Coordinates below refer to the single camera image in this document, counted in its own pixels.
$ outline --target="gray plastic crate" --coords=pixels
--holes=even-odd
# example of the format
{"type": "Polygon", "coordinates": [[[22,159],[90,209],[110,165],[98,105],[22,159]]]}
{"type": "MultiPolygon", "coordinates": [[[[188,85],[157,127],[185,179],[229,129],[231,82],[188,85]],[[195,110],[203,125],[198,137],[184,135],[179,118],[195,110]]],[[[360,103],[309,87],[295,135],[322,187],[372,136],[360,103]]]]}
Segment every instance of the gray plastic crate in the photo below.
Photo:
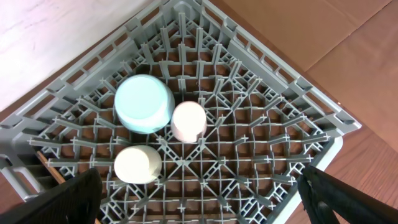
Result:
{"type": "Polygon", "coordinates": [[[360,127],[209,1],[158,0],[1,123],[0,168],[24,200],[35,193],[16,172],[38,192],[53,187],[26,159],[36,151],[66,179],[97,168],[103,223],[283,223],[300,203],[302,169],[325,169],[360,127]],[[205,108],[204,138],[183,144],[169,125],[140,135],[120,124],[114,94],[140,73],[166,83],[176,103],[205,108]],[[151,184],[114,174],[116,154],[136,144],[163,158],[151,184]]]}

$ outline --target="round object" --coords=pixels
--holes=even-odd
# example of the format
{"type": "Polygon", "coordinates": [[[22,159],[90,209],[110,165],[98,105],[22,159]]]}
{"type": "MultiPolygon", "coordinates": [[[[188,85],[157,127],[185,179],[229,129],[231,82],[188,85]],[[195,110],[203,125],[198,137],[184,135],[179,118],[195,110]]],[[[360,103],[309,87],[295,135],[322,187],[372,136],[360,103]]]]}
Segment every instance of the round object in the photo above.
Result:
{"type": "Polygon", "coordinates": [[[179,141],[193,143],[206,133],[206,113],[196,102],[179,104],[173,112],[171,129],[179,141]]]}
{"type": "Polygon", "coordinates": [[[174,97],[157,78],[134,75],[119,86],[114,106],[123,126],[135,133],[150,134],[170,121],[174,97]]]}
{"type": "Polygon", "coordinates": [[[123,149],[114,160],[114,171],[123,182],[147,184],[154,181],[162,169],[162,158],[150,146],[123,149]]]}

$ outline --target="wooden floor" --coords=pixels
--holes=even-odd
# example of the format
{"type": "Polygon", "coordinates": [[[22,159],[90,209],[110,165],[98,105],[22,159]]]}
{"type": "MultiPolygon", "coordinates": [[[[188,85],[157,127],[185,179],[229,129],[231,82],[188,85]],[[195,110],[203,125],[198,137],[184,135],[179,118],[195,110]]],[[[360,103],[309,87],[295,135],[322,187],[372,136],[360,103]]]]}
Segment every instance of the wooden floor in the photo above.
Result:
{"type": "MultiPolygon", "coordinates": [[[[224,1],[214,0],[212,2],[286,62],[295,67],[282,52],[275,49],[264,36],[258,33],[224,1]]],[[[328,87],[327,89],[330,92],[334,92],[330,86],[321,86],[310,75],[300,71],[300,69],[297,70],[329,97],[335,99],[333,95],[325,91],[324,87],[328,87]]],[[[352,108],[352,105],[350,108],[351,111],[360,109],[352,108]]],[[[345,135],[343,139],[343,148],[328,166],[326,172],[358,190],[398,208],[398,152],[393,150],[377,133],[365,125],[360,130],[345,135]]],[[[22,202],[1,175],[0,194],[0,213],[22,202]]],[[[302,204],[294,211],[287,223],[310,223],[302,204]]]]}

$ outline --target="black object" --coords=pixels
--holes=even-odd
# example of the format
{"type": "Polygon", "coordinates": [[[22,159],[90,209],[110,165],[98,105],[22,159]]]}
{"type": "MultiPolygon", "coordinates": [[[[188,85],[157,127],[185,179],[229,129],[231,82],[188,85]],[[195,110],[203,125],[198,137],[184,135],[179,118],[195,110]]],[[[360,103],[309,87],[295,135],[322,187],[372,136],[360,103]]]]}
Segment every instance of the black object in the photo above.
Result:
{"type": "Polygon", "coordinates": [[[304,168],[298,192],[312,224],[339,223],[333,211],[351,224],[398,223],[398,210],[313,166],[304,168]]]}
{"type": "Polygon", "coordinates": [[[92,168],[0,215],[0,223],[94,223],[100,210],[101,193],[100,174],[92,168]]]}

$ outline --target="wooden stick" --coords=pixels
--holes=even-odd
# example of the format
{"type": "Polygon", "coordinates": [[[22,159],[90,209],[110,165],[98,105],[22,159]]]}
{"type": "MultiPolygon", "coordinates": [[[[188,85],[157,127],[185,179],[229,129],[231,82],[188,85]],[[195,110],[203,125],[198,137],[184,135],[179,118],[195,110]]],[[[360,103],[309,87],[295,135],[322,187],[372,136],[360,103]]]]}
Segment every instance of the wooden stick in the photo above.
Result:
{"type": "MultiPolygon", "coordinates": [[[[37,151],[36,156],[39,158],[39,160],[43,163],[45,168],[50,172],[50,174],[54,177],[54,179],[58,182],[58,184],[62,184],[65,182],[65,179],[62,177],[62,175],[54,168],[50,167],[47,162],[49,161],[40,151],[37,151]]],[[[95,219],[95,224],[101,224],[101,222],[96,218],[95,219]]]]}

